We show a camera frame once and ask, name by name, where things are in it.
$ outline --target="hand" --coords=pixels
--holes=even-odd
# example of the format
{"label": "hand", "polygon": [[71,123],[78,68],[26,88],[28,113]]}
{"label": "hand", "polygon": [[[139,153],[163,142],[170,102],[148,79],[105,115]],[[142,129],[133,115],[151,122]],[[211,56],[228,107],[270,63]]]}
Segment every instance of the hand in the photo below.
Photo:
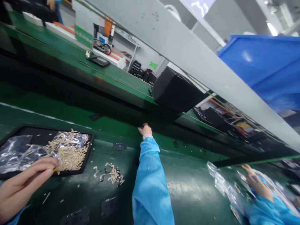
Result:
{"label": "hand", "polygon": [[55,11],[55,0],[47,0],[47,5],[51,10]]}
{"label": "hand", "polygon": [[253,187],[253,189],[262,197],[273,202],[273,192],[272,190],[261,180],[258,176],[252,175],[247,177],[248,184]]}
{"label": "hand", "polygon": [[6,223],[27,204],[32,194],[58,166],[56,158],[42,158],[0,187],[0,224]]}
{"label": "hand", "polygon": [[138,128],[140,131],[140,134],[145,136],[145,135],[150,135],[152,136],[152,129],[149,127],[148,123],[143,124],[143,128]]}
{"label": "hand", "polygon": [[245,172],[248,174],[248,176],[254,176],[255,172],[249,165],[242,165],[242,168],[245,170]]}

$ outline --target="black tray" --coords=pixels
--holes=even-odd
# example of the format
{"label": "black tray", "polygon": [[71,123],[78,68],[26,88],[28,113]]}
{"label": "black tray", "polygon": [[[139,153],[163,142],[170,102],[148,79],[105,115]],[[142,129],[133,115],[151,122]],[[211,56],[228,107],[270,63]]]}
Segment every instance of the black tray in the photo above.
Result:
{"label": "black tray", "polygon": [[[71,132],[71,130],[58,130],[52,127],[44,127],[39,125],[21,125],[15,128],[12,132],[10,132],[4,139],[0,141],[0,147],[4,145],[4,143],[13,136],[20,136],[20,135],[32,135],[30,144],[36,144],[36,145],[47,145],[49,141],[52,141],[55,135],[58,131],[63,132]],[[90,143],[93,143],[94,140],[94,134],[93,133],[87,133],[87,132],[80,132],[76,130],[77,132],[81,134],[87,134],[88,135],[88,141]],[[79,170],[68,170],[68,171],[61,171],[59,176],[67,176],[67,175],[74,175],[74,174],[81,174],[84,171],[85,165],[88,161],[88,156],[90,154],[91,145],[89,145],[87,149],[87,153],[84,157],[83,163],[81,165],[81,168]],[[14,172],[8,172],[0,174],[0,179],[9,179],[17,174],[21,173],[21,171],[14,171]]]}

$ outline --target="green sign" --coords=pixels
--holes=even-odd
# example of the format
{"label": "green sign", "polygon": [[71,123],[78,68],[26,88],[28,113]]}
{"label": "green sign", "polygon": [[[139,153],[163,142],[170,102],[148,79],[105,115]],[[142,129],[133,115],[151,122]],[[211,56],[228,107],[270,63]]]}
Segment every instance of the green sign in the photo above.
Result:
{"label": "green sign", "polygon": [[81,27],[75,24],[75,38],[80,43],[93,48],[94,36],[83,30]]}
{"label": "green sign", "polygon": [[152,67],[153,69],[156,69],[158,65],[151,61],[149,66]]}

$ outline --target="blue plastic crate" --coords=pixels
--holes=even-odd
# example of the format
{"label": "blue plastic crate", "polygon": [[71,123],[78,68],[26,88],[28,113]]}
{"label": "blue plastic crate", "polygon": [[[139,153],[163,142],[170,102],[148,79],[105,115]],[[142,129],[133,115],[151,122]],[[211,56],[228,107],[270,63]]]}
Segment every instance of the blue plastic crate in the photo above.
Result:
{"label": "blue plastic crate", "polygon": [[232,35],[218,56],[275,111],[300,110],[300,37]]}

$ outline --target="pile of metal parts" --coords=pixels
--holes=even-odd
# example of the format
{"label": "pile of metal parts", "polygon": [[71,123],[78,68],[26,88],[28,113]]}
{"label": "pile of metal parts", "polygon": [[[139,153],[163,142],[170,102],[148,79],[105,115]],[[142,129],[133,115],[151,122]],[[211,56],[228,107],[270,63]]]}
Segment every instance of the pile of metal parts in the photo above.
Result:
{"label": "pile of metal parts", "polygon": [[[108,178],[108,180],[110,180],[112,182],[112,184],[118,183],[117,187],[121,186],[124,183],[124,176],[121,175],[120,170],[118,170],[118,167],[115,168],[115,165],[112,165],[112,163],[106,163],[105,166],[109,166],[110,168],[112,168],[111,172],[109,172],[110,177]],[[96,170],[96,173],[94,174],[94,177],[97,178],[97,173],[98,171],[98,167],[95,166],[94,169]],[[108,174],[106,168],[104,168],[104,174],[100,175],[100,182],[104,181],[104,176]]]}

